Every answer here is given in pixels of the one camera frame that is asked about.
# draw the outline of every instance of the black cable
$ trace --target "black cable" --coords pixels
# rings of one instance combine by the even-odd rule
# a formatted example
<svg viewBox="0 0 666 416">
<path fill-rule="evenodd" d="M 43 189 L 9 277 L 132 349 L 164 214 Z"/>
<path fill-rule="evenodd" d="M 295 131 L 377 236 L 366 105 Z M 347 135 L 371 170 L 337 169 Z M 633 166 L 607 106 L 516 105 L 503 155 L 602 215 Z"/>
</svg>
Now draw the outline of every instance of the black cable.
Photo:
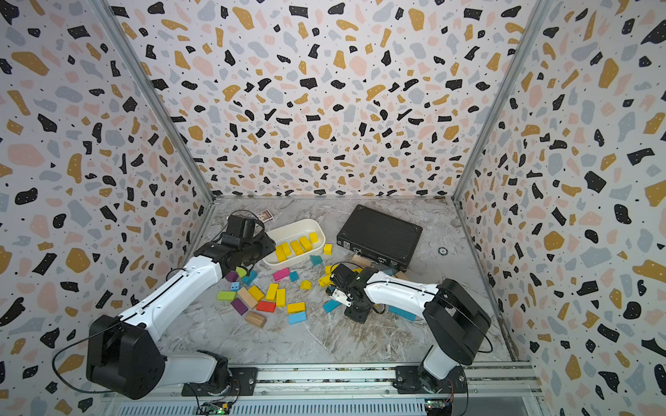
<svg viewBox="0 0 666 416">
<path fill-rule="evenodd" d="M 194 395 L 194 398 L 196 399 L 196 407 L 199 409 L 202 415 L 208 415 L 207 412 L 204 412 L 203 409 L 201 409 L 201 405 L 199 405 L 199 396 L 196 395 L 196 391 L 194 391 L 194 388 L 190 385 L 190 383 L 185 383 L 187 387 L 190 387 L 190 390 L 192 390 L 192 394 Z"/>
</svg>

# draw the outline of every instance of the marble surface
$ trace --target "marble surface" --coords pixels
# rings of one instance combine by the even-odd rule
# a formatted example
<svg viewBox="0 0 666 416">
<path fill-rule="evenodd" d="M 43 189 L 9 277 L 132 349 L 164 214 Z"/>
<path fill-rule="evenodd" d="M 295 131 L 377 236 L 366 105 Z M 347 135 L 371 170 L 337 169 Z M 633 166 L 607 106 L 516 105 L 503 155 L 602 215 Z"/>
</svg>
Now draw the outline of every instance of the marble surface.
<svg viewBox="0 0 666 416">
<path fill-rule="evenodd" d="M 291 222 L 312 218 L 321 225 L 326 241 L 334 245 L 332 256 L 323 256 L 324 264 L 312 266 L 310 261 L 292 268 L 299 280 L 288 278 L 279 282 L 287 289 L 287 303 L 305 302 L 308 320 L 289 325 L 286 308 L 264 313 L 268 318 L 263 329 L 245 322 L 228 302 L 216 300 L 219 290 L 229 290 L 230 283 L 221 280 L 207 289 L 169 326 L 158 342 L 164 354 L 185 353 L 206 349 L 226 357 L 232 363 L 362 363 L 421 361 L 435 343 L 428 325 L 422 319 L 410 322 L 393 313 L 371 313 L 365 324 L 344 316 L 344 307 L 326 314 L 322 305 L 330 298 L 320 288 L 324 266 L 351 260 L 353 253 L 337 246 L 335 237 L 357 204 L 402 218 L 424 228 L 406 275 L 409 280 L 439 283 L 445 278 L 458 281 L 469 291 L 493 319 L 488 337 L 494 352 L 479 353 L 476 361 L 511 361 L 497 317 L 488 299 L 484 283 L 474 264 L 458 216 L 449 200 L 424 199 L 351 199 L 351 198 L 231 198 L 217 202 L 206 232 L 211 239 L 236 209 L 259 213 L 270 210 L 274 220 L 268 230 Z M 447 256 L 439 247 L 449 250 Z M 273 281 L 272 270 L 260 262 L 255 267 L 259 276 L 253 282 L 264 293 Z M 311 290 L 301 290 L 303 279 L 312 282 Z M 481 349 L 487 349 L 487 343 Z"/>
</svg>

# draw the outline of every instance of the teal wooden block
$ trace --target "teal wooden block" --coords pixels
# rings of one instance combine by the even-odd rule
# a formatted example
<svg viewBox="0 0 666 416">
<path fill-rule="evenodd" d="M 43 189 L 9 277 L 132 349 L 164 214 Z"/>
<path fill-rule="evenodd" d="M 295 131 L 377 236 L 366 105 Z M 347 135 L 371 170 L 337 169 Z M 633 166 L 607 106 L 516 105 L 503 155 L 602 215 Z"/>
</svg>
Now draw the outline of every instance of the teal wooden block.
<svg viewBox="0 0 666 416">
<path fill-rule="evenodd" d="M 322 258 L 319 256 L 310 256 L 310 261 L 312 262 L 313 266 L 316 266 L 324 262 L 324 260 L 322 260 Z"/>
<path fill-rule="evenodd" d="M 303 311 L 298 313 L 292 313 L 291 315 L 289 315 L 288 319 L 289 319 L 289 325 L 294 325 L 295 323 L 307 320 L 307 317 L 305 316 L 305 311 Z"/>
<path fill-rule="evenodd" d="M 326 311 L 326 313 L 331 313 L 333 309 L 337 308 L 340 305 L 342 305 L 340 302 L 331 299 L 324 304 L 324 310 Z"/>
<path fill-rule="evenodd" d="M 393 312 L 394 314 L 396 314 L 398 316 L 402 316 L 403 318 L 405 318 L 409 321 L 414 322 L 416 320 L 416 315 L 414 315 L 413 313 L 404 311 L 400 308 L 396 308 L 395 306 L 389 306 L 388 310 Z"/>
<path fill-rule="evenodd" d="M 246 285 L 249 286 L 249 285 L 252 284 L 252 282 L 254 281 L 254 279 L 255 279 L 256 277 L 257 277 L 257 272 L 255 272 L 255 271 L 253 270 L 253 271 L 250 272 L 249 275 L 245 276 L 245 277 L 242 279 L 242 282 L 243 282 L 244 284 L 246 284 Z"/>
</svg>

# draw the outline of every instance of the terrazzo wallpaper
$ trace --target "terrazzo wallpaper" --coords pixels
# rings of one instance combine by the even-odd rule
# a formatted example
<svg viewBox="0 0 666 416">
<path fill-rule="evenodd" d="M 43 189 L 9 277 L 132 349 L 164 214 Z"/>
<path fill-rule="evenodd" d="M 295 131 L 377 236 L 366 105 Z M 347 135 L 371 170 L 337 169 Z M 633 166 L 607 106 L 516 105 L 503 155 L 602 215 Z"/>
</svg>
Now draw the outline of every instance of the terrazzo wallpaper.
<svg viewBox="0 0 666 416">
<path fill-rule="evenodd" d="M 553 2 L 464 188 L 554 415 L 666 414 L 665 6 Z"/>
<path fill-rule="evenodd" d="M 110 3 L 216 195 L 451 193 L 533 5 Z"/>
<path fill-rule="evenodd" d="M 53 354 L 165 280 L 204 200 L 87 3 L 0 13 L 0 414 L 92 415 Z M 99 389 L 86 348 L 56 366 Z"/>
</svg>

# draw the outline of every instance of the yellow wooden block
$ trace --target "yellow wooden block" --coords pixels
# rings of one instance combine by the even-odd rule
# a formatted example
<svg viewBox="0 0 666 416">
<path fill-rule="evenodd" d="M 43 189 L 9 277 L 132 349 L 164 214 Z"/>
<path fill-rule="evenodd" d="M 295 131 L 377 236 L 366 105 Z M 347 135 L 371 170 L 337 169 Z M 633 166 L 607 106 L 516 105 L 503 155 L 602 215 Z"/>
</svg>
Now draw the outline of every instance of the yellow wooden block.
<svg viewBox="0 0 666 416">
<path fill-rule="evenodd" d="M 326 288 L 330 284 L 331 284 L 331 275 L 330 274 L 327 274 L 323 278 L 319 279 L 319 286 L 321 286 L 322 288 Z"/>
<path fill-rule="evenodd" d="M 275 302 L 275 295 L 278 293 L 278 284 L 271 283 L 268 286 L 268 292 L 266 293 L 266 300 L 269 302 Z"/>
<path fill-rule="evenodd" d="M 288 304 L 287 313 L 298 313 L 305 310 L 305 302 L 298 302 L 297 304 Z"/>
<path fill-rule="evenodd" d="M 312 250 L 312 244 L 310 243 L 310 240 L 308 240 L 307 237 L 299 238 L 298 242 L 300 243 L 300 245 L 303 247 L 303 249 L 306 252 L 309 252 L 310 250 Z"/>
<path fill-rule="evenodd" d="M 287 289 L 278 289 L 277 300 L 275 302 L 278 308 L 287 306 Z"/>
<path fill-rule="evenodd" d="M 264 298 L 264 292 L 262 292 L 261 289 L 259 289 L 259 288 L 256 287 L 256 286 L 252 286 L 251 288 L 249 288 L 249 289 L 248 289 L 248 293 L 249 293 L 250 295 L 252 295 L 252 297 L 253 297 L 257 302 L 259 302 L 261 299 Z"/>
<path fill-rule="evenodd" d="M 280 247 L 282 247 L 282 251 L 284 252 L 284 255 L 289 258 L 291 256 L 291 249 L 289 248 L 289 243 L 282 243 L 280 244 Z"/>
<path fill-rule="evenodd" d="M 294 253 L 296 253 L 297 256 L 300 256 L 301 254 L 304 254 L 305 252 L 303 249 L 300 247 L 300 244 L 298 241 L 294 240 L 291 243 L 292 248 L 294 249 Z"/>
<path fill-rule="evenodd" d="M 278 256 L 278 263 L 282 263 L 287 260 L 287 257 L 284 255 L 284 250 L 282 250 L 282 246 L 275 247 L 275 254 Z"/>
</svg>

